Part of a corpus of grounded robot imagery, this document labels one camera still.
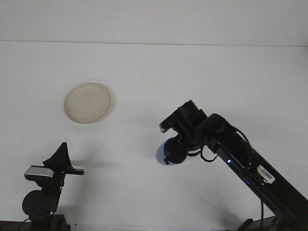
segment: beige plate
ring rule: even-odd
[[[78,85],[69,92],[64,103],[67,116],[83,124],[98,122],[107,114],[110,106],[110,92],[100,83]]]

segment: cable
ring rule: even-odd
[[[248,144],[248,148],[250,149],[248,151],[248,158],[251,158],[251,154],[254,152],[253,148],[248,140],[248,138],[244,135],[244,133],[242,133],[238,128],[235,128],[240,134],[241,136],[243,136],[243,138],[245,139],[245,141]],[[261,200],[261,219],[260,219],[260,230],[264,230],[263,229],[263,223],[264,223],[264,203],[263,203],[263,196],[262,196],[262,178],[260,175],[257,176],[258,181],[259,181],[259,193],[260,193],[260,200]]]
[[[21,224],[18,226],[17,231],[20,231],[21,226],[22,226],[27,220],[29,220],[29,218],[27,218],[26,220],[24,220],[23,222],[21,222]]]
[[[218,154],[214,157],[214,159],[211,159],[211,160],[208,160],[208,159],[205,159],[204,158],[204,156],[203,156],[203,147],[202,148],[200,148],[201,150],[200,150],[200,157],[201,157],[201,159],[203,159],[204,161],[206,161],[206,162],[213,162],[214,160],[216,160],[216,158],[218,157]]]

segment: label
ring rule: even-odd
[[[272,184],[276,180],[262,165],[259,165],[257,170],[268,183]]]

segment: white wall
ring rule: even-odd
[[[308,46],[306,0],[2,0],[0,39]]]
[[[70,223],[235,229],[258,219],[259,200],[221,160],[156,162],[175,135],[158,124],[190,99],[241,129],[308,197],[307,48],[1,42],[0,70],[1,219],[26,217],[22,200],[37,187],[23,173],[63,141],[86,170],[66,178],[59,212]],[[82,125],[64,99],[89,81],[115,102]]]

